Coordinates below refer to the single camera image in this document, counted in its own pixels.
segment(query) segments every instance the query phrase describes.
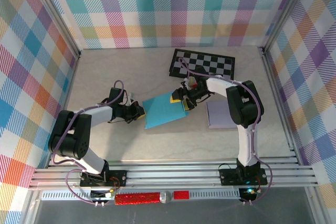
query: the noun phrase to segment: colorful plaid pattern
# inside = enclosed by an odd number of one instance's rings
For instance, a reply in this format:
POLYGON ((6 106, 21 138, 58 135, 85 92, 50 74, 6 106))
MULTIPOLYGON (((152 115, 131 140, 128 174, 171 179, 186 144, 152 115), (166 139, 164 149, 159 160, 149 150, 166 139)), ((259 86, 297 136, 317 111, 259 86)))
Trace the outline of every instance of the colorful plaid pattern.
POLYGON ((77 42, 89 49, 261 46, 282 5, 282 0, 54 1, 77 42))
POLYGON ((270 60, 303 162, 336 223, 336 0, 299 0, 270 60))
POLYGON ((0 223, 17 223, 75 58, 40 0, 0 0, 0 223))

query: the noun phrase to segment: chessboard pattern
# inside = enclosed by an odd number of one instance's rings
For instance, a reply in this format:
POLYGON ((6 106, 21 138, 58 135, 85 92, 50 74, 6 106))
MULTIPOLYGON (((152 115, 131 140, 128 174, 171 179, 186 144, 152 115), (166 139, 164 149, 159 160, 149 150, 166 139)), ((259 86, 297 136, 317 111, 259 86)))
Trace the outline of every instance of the chessboard pattern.
POLYGON ((183 58, 190 70, 216 74, 234 79, 235 58, 222 55, 207 54, 189 50, 175 49, 169 75, 173 77, 186 78, 187 70, 182 68, 179 58, 183 58))

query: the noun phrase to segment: white table surface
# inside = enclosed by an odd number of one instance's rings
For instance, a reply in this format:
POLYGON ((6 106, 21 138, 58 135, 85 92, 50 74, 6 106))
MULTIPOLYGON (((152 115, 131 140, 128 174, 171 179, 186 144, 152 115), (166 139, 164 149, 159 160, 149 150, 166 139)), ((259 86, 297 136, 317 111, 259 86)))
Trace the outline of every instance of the white table surface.
MULTIPOLYGON (((289 148, 271 88, 257 47, 201 47, 187 50, 236 58, 235 80, 252 80, 265 114, 258 131, 261 157, 289 156, 289 148)), ((140 103, 179 87, 182 79, 170 77, 174 48, 85 50, 79 60, 68 110, 101 102, 115 80, 140 103)), ((208 101, 225 99, 214 95, 208 101)), ((90 147, 108 160, 236 158, 238 132, 210 130, 205 102, 180 120, 145 130, 145 119, 130 124, 102 123, 91 129, 90 147)))

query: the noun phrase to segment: blue cloth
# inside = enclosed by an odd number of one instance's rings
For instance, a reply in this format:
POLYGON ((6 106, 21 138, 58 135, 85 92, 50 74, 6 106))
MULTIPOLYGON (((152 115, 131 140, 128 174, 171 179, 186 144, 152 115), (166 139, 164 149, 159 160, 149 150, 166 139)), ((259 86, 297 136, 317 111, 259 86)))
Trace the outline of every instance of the blue cloth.
POLYGON ((182 102, 170 103, 172 93, 173 92, 169 92, 142 103, 146 112, 145 129, 184 118, 189 114, 184 111, 182 102))

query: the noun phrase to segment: gray floor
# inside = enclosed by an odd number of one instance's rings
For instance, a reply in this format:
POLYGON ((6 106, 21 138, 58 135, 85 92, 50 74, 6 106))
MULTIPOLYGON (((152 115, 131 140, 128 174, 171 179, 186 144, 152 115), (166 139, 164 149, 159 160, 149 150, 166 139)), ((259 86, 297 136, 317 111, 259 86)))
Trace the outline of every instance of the gray floor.
MULTIPOLYGON (((235 79, 252 80, 265 107, 258 132, 259 155, 288 156, 289 149, 270 85, 256 47, 187 48, 236 57, 235 79)), ((182 79, 169 77, 174 48, 85 50, 69 100, 68 109, 78 110, 108 96, 115 80, 140 103, 179 87, 182 79)), ((215 95, 212 100, 224 99, 215 95)), ((214 159, 238 155, 238 133, 208 129, 205 103, 190 115, 145 130, 145 119, 131 124, 100 124, 91 130, 90 147, 102 158, 139 159, 214 159)))
POLYGON ((76 201, 41 201, 35 224, 310 224, 303 188, 271 188, 252 206, 238 200, 195 200, 168 204, 95 208, 76 201))

